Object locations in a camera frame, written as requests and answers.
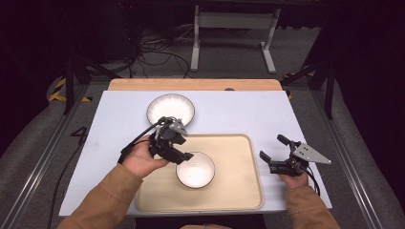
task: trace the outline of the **human hand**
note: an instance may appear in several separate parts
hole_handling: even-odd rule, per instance
[[[122,166],[136,176],[144,178],[169,163],[163,158],[153,159],[151,157],[149,153],[149,135],[143,136],[137,142],[131,153],[122,162]]]
[[[278,176],[287,185],[287,189],[309,186],[308,174],[306,173],[303,173],[302,175],[297,177],[291,177],[288,175],[278,175]]]

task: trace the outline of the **brown sleeve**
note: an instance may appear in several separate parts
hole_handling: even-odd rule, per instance
[[[309,186],[288,190],[287,208],[294,229],[340,228],[324,201]]]
[[[118,164],[58,228],[115,228],[125,217],[142,179]]]

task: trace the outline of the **yellow and black tape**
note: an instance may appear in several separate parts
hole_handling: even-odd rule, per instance
[[[57,101],[65,102],[66,96],[59,95],[60,91],[62,90],[62,88],[65,84],[66,84],[66,77],[63,76],[62,78],[60,78],[59,82],[57,83],[56,87],[53,90],[53,93],[51,94],[51,96],[48,100],[49,101],[57,100]],[[85,97],[83,97],[83,99],[81,99],[81,101],[82,102],[91,102],[91,101],[93,101],[93,98],[85,96]]]
[[[286,94],[289,100],[292,99],[292,93],[289,90],[286,90]]]
[[[313,74],[314,74],[314,72],[308,73],[308,74],[304,75],[304,77],[313,77]],[[284,75],[284,78],[289,78],[289,77],[292,77],[293,75],[295,75],[295,73],[287,73]]]

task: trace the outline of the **bowl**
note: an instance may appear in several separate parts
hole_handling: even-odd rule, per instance
[[[155,98],[146,112],[151,124],[155,124],[163,117],[181,118],[182,124],[187,125],[194,117],[194,105],[180,94],[164,94]]]
[[[202,188],[209,184],[215,175],[214,161],[201,152],[191,153],[194,156],[176,167],[179,181],[189,188]]]

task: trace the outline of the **tray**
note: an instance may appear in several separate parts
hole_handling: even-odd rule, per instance
[[[182,152],[202,152],[215,164],[215,176],[205,187],[184,186],[170,163],[146,177],[136,195],[144,213],[257,209],[263,194],[247,135],[189,135]]]

